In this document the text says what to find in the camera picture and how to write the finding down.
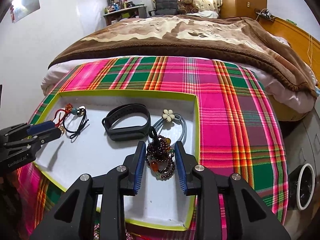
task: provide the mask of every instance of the white flower charm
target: white flower charm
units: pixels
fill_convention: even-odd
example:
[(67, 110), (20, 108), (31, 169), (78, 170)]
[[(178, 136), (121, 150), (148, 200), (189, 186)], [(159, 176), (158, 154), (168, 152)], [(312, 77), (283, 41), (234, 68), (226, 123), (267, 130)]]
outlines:
[(171, 109), (169, 109), (169, 110), (164, 109), (162, 118), (166, 119), (167, 122), (171, 122), (175, 118), (175, 116), (174, 116), (173, 111)]

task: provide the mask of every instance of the chair armrest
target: chair armrest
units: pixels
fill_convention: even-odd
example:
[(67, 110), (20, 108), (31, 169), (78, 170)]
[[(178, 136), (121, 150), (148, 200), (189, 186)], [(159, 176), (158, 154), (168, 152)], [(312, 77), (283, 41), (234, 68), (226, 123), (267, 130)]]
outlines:
[(155, 12), (156, 10), (149, 11), (149, 15), (152, 16), (151, 12)]

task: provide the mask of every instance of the brown blanket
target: brown blanket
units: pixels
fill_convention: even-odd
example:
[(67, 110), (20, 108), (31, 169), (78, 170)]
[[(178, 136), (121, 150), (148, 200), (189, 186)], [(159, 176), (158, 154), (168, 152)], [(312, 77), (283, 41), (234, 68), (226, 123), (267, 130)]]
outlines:
[(126, 19), (75, 42), (50, 66), (73, 59), (129, 55), (205, 57), (245, 63), (271, 74), (289, 90), (306, 91), (316, 98), (308, 67), (297, 53), (246, 17)]

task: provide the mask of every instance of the black fitness tracker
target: black fitness tracker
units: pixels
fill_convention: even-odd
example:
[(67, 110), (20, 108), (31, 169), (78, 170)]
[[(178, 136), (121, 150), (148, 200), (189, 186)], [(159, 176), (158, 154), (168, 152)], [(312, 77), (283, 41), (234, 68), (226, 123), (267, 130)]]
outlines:
[[(110, 129), (115, 121), (132, 113), (142, 113), (148, 118), (145, 125), (130, 126), (123, 128)], [(144, 138), (151, 126), (151, 117), (148, 109), (142, 104), (127, 104), (112, 109), (105, 118), (102, 119), (102, 125), (106, 129), (107, 135), (113, 141), (129, 141)]]

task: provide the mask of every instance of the wooden headboard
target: wooden headboard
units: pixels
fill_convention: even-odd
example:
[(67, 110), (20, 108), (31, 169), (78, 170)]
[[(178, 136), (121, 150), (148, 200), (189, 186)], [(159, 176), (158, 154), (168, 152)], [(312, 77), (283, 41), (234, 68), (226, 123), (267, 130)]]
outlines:
[(285, 38), (294, 49), (294, 51), (302, 58), (302, 60), (310, 66), (312, 52), (312, 70), (316, 78), (320, 82), (320, 43), (311, 35), (309, 36), (304, 30), (299, 27), (276, 17), (274, 22), (268, 19), (259, 18), (260, 25), (274, 36)]

